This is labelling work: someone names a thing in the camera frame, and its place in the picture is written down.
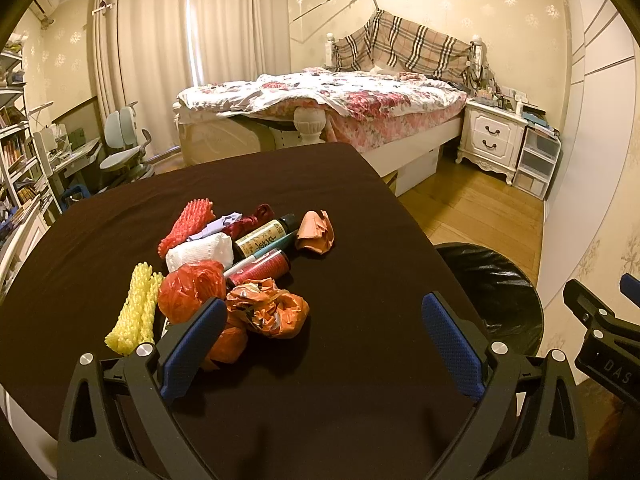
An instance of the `blue gripper pad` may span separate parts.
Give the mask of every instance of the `blue gripper pad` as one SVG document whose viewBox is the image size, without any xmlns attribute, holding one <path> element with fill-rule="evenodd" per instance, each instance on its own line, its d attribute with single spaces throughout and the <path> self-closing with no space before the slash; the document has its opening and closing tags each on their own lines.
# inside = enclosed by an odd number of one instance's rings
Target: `blue gripper pad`
<svg viewBox="0 0 640 480">
<path fill-rule="evenodd" d="M 478 402 L 484 395 L 482 363 L 434 294 L 422 300 L 422 322 L 458 391 Z"/>
<path fill-rule="evenodd" d="M 203 359 L 225 325 L 226 304 L 216 299 L 182 336 L 162 370 L 160 395 L 167 405 L 187 393 Z"/>
<path fill-rule="evenodd" d="M 627 273 L 620 278 L 620 292 L 640 306 L 640 281 Z"/>
</svg>

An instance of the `black trash bag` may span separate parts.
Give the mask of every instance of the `black trash bag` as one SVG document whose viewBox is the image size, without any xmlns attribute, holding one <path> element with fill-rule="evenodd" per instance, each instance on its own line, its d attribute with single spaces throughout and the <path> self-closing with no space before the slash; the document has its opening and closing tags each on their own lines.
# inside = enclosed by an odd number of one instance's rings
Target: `black trash bag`
<svg viewBox="0 0 640 480">
<path fill-rule="evenodd" d="M 473 244 L 441 244 L 436 250 L 478 311 L 490 340 L 534 356 L 545 327 L 535 287 L 512 261 Z"/>
</svg>

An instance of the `wooden floor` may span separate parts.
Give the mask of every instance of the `wooden floor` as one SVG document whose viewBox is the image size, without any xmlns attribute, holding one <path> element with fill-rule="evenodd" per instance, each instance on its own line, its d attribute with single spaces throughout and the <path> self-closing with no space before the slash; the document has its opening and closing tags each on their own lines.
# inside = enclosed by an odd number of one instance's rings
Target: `wooden floor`
<svg viewBox="0 0 640 480">
<path fill-rule="evenodd" d="M 504 175 L 444 156 L 438 171 L 400 197 L 434 245 L 469 242 L 503 254 L 537 284 L 543 205 Z"/>
</svg>

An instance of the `yellow label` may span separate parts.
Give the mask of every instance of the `yellow label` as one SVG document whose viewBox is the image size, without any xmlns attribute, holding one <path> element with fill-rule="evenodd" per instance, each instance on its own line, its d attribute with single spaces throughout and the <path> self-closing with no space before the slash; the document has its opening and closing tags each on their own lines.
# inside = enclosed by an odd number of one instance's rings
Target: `yellow label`
<svg viewBox="0 0 640 480">
<path fill-rule="evenodd" d="M 286 234 L 287 232 L 280 222 L 271 220 L 268 224 L 240 238 L 236 242 L 236 245 L 242 251 L 244 257 L 247 258 L 257 253 L 260 249 L 265 248 L 267 245 L 274 243 L 276 240 L 280 240 Z"/>
</svg>

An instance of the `white tissue roll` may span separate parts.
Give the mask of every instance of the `white tissue roll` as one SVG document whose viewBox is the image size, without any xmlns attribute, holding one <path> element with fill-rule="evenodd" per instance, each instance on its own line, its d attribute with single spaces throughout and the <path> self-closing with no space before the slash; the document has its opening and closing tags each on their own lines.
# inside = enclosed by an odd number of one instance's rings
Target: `white tissue roll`
<svg viewBox="0 0 640 480">
<path fill-rule="evenodd" d="M 234 252 L 231 248 L 231 237 L 224 233 L 207 236 L 202 240 L 185 242 L 169 249 L 166 254 L 166 266 L 174 272 L 184 264 L 192 264 L 203 260 L 220 262 L 225 269 L 234 264 Z"/>
</svg>

